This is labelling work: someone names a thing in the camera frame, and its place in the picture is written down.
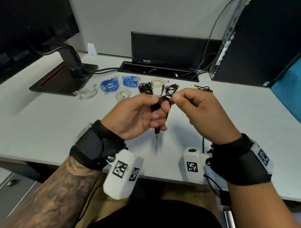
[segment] tattoo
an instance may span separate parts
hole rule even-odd
[[[3,227],[74,227],[100,173],[68,157]]]

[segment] forearm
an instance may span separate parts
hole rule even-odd
[[[228,183],[238,228],[299,228],[272,183],[236,186]]]
[[[74,227],[100,173],[68,157],[3,227]]]

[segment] left hand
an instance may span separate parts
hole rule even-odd
[[[101,120],[103,126],[124,140],[138,137],[149,128],[166,131],[166,115],[170,110],[169,102],[164,101],[159,110],[151,112],[151,105],[156,104],[161,96],[139,94],[126,98]]]

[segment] blue panel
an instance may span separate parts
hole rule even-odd
[[[272,86],[271,90],[301,123],[301,58]]]

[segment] white desk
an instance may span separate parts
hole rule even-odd
[[[99,68],[117,67],[129,58],[81,54],[84,63]],[[100,89],[95,98],[36,93],[28,88],[61,62],[58,53],[46,56],[0,85],[0,157],[60,165],[68,156],[75,136],[96,119],[102,119],[117,103],[115,93]],[[86,86],[127,73],[94,75]],[[140,82],[153,77],[141,76]],[[210,86],[237,128],[255,139],[274,161],[273,184],[283,199],[301,201],[301,124],[266,88],[211,81],[208,73],[200,83],[170,80],[179,89]],[[139,94],[131,88],[132,94]],[[189,146],[201,147],[201,136],[184,113],[173,106],[166,123],[168,131],[155,140],[150,129],[128,141],[134,153],[144,157],[142,175],[170,181],[187,181],[182,154]],[[205,141],[205,149],[210,142]]]

